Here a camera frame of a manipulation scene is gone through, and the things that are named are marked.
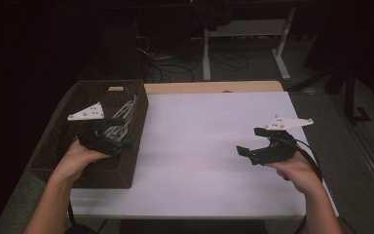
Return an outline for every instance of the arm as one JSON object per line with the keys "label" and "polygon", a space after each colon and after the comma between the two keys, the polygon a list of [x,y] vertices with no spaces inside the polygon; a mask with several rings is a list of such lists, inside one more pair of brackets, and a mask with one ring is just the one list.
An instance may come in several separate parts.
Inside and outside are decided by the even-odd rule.
{"label": "arm", "polygon": [[308,161],[297,151],[284,162],[267,165],[288,177],[306,199],[306,219],[311,234],[343,233],[326,190]]}
{"label": "arm", "polygon": [[89,150],[75,140],[48,180],[41,201],[24,233],[64,233],[73,182],[81,176],[89,163],[106,157],[108,156]]}

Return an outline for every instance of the white table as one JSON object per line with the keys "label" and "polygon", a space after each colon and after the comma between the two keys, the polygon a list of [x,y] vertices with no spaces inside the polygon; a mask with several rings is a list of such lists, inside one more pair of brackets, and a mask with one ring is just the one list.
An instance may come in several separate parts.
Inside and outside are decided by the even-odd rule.
{"label": "white table", "polygon": [[[150,92],[148,99],[132,188],[73,189],[75,215],[265,219],[305,214],[304,197],[291,182],[273,169],[252,166],[236,151],[236,145],[266,147],[269,141],[255,136],[253,128],[275,115],[298,117],[286,92]],[[289,132],[307,141],[301,128]]]}

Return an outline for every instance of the person's right hand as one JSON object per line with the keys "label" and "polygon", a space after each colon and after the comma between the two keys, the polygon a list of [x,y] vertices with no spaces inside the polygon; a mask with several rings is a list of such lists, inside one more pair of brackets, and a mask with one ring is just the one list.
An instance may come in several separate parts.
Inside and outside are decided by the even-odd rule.
{"label": "person's right hand", "polygon": [[318,191],[322,187],[312,166],[299,151],[296,151],[293,157],[286,161],[266,166],[276,169],[279,176],[290,179],[296,189],[305,195]]}

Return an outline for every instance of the forearm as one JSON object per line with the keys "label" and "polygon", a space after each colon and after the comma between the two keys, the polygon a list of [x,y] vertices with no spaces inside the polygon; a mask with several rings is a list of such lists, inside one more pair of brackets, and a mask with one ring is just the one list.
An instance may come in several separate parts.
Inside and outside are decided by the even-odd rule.
{"label": "forearm", "polygon": [[310,234],[343,233],[324,187],[305,194],[306,219]]}
{"label": "forearm", "polygon": [[51,176],[24,233],[64,233],[72,182]]}

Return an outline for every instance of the white tag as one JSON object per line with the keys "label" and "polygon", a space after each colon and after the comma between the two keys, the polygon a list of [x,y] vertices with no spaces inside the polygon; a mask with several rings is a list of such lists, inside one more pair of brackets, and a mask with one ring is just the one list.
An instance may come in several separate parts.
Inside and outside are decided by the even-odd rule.
{"label": "white tag", "polygon": [[306,120],[277,117],[269,125],[266,126],[266,130],[288,130],[312,124],[314,124],[314,121],[312,119]]}
{"label": "white tag", "polygon": [[92,120],[92,119],[103,119],[103,118],[104,118],[104,111],[102,110],[102,105],[99,102],[95,105],[92,105],[88,108],[78,111],[75,114],[68,116],[69,121]]}

